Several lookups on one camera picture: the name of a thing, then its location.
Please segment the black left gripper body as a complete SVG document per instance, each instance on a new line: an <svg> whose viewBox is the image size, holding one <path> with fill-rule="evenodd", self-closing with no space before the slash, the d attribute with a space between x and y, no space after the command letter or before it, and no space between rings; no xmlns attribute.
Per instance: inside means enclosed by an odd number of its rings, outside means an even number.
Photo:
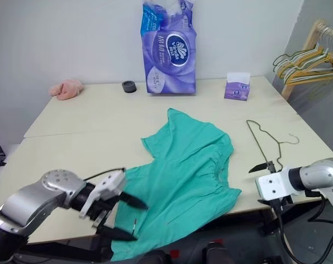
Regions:
<svg viewBox="0 0 333 264"><path fill-rule="evenodd" d="M100 198L93 202L86 214L93 222L93 228L100 229L105 224L117 202L119 202L119 196L113 196L107 200Z"/></svg>

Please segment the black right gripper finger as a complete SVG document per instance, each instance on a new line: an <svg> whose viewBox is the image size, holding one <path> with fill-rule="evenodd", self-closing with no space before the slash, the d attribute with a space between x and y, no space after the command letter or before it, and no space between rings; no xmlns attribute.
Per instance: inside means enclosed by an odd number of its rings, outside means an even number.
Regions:
<svg viewBox="0 0 333 264"><path fill-rule="evenodd" d="M279 199L273 199L273 200L259 199L258 202L270 206L273 210L279 209Z"/></svg>
<svg viewBox="0 0 333 264"><path fill-rule="evenodd" d="M268 164L267 163L262 163L262 164L258 164L256 166L254 166L253 168L251 168L249 170L249 173L253 173L253 172L257 172L257 171L262 171L268 168Z"/></svg>

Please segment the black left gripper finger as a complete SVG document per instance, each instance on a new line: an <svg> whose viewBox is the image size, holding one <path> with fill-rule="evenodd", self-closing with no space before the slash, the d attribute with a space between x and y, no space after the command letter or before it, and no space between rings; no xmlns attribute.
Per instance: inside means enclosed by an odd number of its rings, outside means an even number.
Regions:
<svg viewBox="0 0 333 264"><path fill-rule="evenodd" d="M147 210L148 206L146 203L144 203L142 200L140 200L137 197L134 197L126 192L122 192L119 195L119 200L124 201L126 204L128 204L130 207L141 209L141 210Z"/></svg>
<svg viewBox="0 0 333 264"><path fill-rule="evenodd" d="M120 228L111 228L104 225L99 230L100 235L116 241L136 241L137 238L131 233Z"/></svg>

